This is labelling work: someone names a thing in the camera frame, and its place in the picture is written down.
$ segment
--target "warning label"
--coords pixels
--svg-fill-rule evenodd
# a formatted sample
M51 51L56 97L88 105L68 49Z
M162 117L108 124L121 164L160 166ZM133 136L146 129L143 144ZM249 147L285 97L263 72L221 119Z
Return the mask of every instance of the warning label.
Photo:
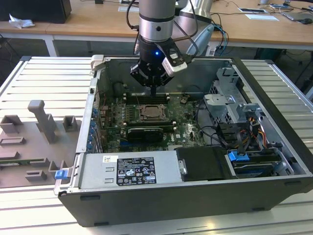
M117 184L156 184L156 169L153 158L119 158L117 160Z

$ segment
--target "wooden desk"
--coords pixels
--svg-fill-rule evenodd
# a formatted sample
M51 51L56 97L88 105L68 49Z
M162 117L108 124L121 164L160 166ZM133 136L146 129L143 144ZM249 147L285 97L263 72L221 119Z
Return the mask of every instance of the wooden desk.
M240 7L260 8L259 0L233 0ZM306 2L292 2L292 6L304 7ZM136 32L127 27L125 12L118 12L118 3L71 0L72 13L65 24L36 23L35 27L17 29L8 22L0 22L0 32L4 37L38 38L45 40L50 56L57 56L54 40L115 41L134 42ZM241 13L230 2L217 0L211 13ZM274 14L279 21L250 20L244 14L223 15L222 25L229 34L229 46L268 47L284 49L313 49L313 24L304 25L286 17ZM138 23L138 13L130 13L130 21ZM218 24L217 15L213 20ZM210 47L216 47L221 40L220 32L214 32Z

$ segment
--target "electronic device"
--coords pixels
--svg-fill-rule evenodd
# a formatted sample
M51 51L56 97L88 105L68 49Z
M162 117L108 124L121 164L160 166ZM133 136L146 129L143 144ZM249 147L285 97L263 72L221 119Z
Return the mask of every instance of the electronic device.
M248 12L248 13L260 13L260 12L267 12L264 9L253 9L253 8L238 8L241 12Z
M304 19L313 20L313 15L308 13L282 12L282 15L286 16L288 19L292 21L301 21Z
M311 152L240 60L196 58L153 97L127 74L138 57L97 60L74 165L56 174L80 225L269 210L313 188ZM158 212L133 216L138 198Z
M270 7L275 8L275 9L284 9L284 10L288 10L288 9L292 9L292 7L290 7L289 5L284 5L284 4L274 4L271 3Z
M0 21L8 21L11 14L21 20L63 24L71 11L69 0L2 0Z
M300 23L302 23L302 24L312 24L312 23L313 23L313 20L312 20L312 19L305 18L305 19L300 20L300 21L298 21L298 22L300 22Z

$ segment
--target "floor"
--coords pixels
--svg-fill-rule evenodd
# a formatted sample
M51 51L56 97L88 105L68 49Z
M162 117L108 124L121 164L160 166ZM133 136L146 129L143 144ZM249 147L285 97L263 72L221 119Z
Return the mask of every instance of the floor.
M33 39L8 39L10 45L19 55L48 56L45 43L42 40ZM56 45L60 56L92 56L93 54L106 55L130 55L133 51L133 43L118 42L92 42L93 52L88 53L86 42L83 41L57 41ZM225 56L238 56L241 59L253 59L256 48L229 47L225 50ZM309 63L311 53L303 50L287 50L276 61L276 65L295 82L301 71ZM19 58L8 44L3 42L0 48L0 84L7 78ZM313 63L302 74L297 86L313 74Z

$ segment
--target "aluminum profile table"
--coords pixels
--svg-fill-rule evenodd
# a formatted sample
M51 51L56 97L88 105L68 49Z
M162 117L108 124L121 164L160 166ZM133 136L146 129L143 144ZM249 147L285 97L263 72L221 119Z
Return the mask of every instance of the aluminum profile table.
M32 57L28 62L19 62L0 89L0 118L10 112L21 115L23 121L34 120L31 114L26 114L26 104L34 98L45 100L46 108L55 119L63 117L64 112L71 112L71 115L75 112L78 118L82 118L83 101L91 78L89 63L90 58L65 57ZM310 128L308 123L313 118L310 111L312 104L276 66L268 65L265 61L245 60L244 63L302 136L302 140L311 147L312 131L310 135L310 132L303 130ZM244 89L253 101L252 95ZM270 211L83 228L52 189L53 186L0 189L0 234L313 234L313 191L293 195Z
M313 153L313 104L277 66L255 60L243 60L243 63ZM251 102L257 103L247 87L244 91Z

